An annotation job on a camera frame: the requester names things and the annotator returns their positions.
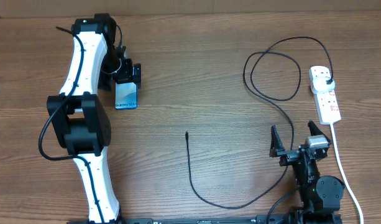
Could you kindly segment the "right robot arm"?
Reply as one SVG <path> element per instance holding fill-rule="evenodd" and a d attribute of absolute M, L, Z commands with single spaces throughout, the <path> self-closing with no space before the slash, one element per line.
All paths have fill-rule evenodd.
<path fill-rule="evenodd" d="M 341 223 L 340 210 L 344 182 L 331 175 L 320 175 L 317 162 L 328 156 L 332 140 L 313 121 L 308 122 L 311 135 L 298 149 L 285 150 L 275 126 L 271 127 L 270 157 L 278 157 L 280 166 L 291 166 L 297 187 L 280 198 L 269 210 L 266 221 L 272 223 L 275 207 L 295 192 L 300 194 L 302 206 L 292 207 L 285 215 L 277 215 L 278 223 Z"/>

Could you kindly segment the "blue Galaxy smartphone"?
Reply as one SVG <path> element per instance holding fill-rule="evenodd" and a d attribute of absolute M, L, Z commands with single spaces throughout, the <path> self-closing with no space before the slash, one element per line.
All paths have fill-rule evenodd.
<path fill-rule="evenodd" d="M 115 109 L 133 110 L 137 108 L 137 85 L 135 83 L 115 84 Z"/>

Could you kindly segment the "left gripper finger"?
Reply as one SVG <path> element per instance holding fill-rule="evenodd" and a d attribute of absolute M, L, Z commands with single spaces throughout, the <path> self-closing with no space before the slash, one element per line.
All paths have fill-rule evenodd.
<path fill-rule="evenodd" d="M 140 63 L 133 65 L 133 82 L 136 84 L 137 88 L 141 88 L 141 74 L 142 74 L 142 66 Z"/>
<path fill-rule="evenodd" d="M 105 57 L 99 73 L 98 88 L 100 90 L 111 91 L 111 73 L 113 72 L 113 62 Z"/>

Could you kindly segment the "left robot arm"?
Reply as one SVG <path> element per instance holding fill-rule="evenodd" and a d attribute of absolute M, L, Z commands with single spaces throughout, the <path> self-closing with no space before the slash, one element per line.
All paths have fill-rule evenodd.
<path fill-rule="evenodd" d="M 115 45 L 121 28 L 108 13 L 77 19 L 67 32 L 74 42 L 67 79 L 58 95 L 47 99 L 48 120 L 42 142 L 52 125 L 61 160 L 71 159 L 80 172 L 88 200 L 86 223 L 124 223 L 108 166 L 111 123 L 98 98 L 99 90 L 115 91 L 117 110 L 137 108 L 142 67 L 126 55 L 126 46 Z"/>

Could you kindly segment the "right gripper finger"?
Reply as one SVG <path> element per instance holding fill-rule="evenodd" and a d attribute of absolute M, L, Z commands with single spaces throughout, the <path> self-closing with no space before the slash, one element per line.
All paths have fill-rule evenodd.
<path fill-rule="evenodd" d="M 282 155 L 282 152 L 285 151 L 283 143 L 280 139 L 280 136 L 277 132 L 276 126 L 271 127 L 271 143 L 270 143 L 270 157 L 278 157 Z"/>
<path fill-rule="evenodd" d="M 312 136 L 319 136 L 319 135 L 323 135 L 325 137 L 325 139 L 327 140 L 328 144 L 331 145 L 332 144 L 332 140 L 330 140 L 330 138 L 327 137 L 327 135 L 325 135 L 318 127 L 317 125 L 315 125 L 315 123 L 310 120 L 308 122 L 308 127 L 309 127 L 309 130 L 310 130 L 310 134 Z"/>

